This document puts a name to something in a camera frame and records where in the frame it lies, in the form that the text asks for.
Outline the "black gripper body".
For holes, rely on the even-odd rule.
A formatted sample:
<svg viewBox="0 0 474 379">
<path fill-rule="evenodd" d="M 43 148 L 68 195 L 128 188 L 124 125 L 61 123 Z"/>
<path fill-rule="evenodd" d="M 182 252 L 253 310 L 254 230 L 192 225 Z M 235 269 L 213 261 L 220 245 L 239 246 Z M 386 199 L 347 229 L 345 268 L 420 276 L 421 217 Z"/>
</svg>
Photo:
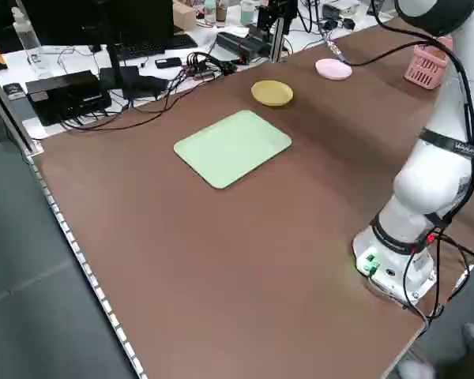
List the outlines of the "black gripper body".
<svg viewBox="0 0 474 379">
<path fill-rule="evenodd" d="M 296 18 L 298 11 L 297 0 L 269 0 L 268 10 L 274 18 Z"/>
</svg>

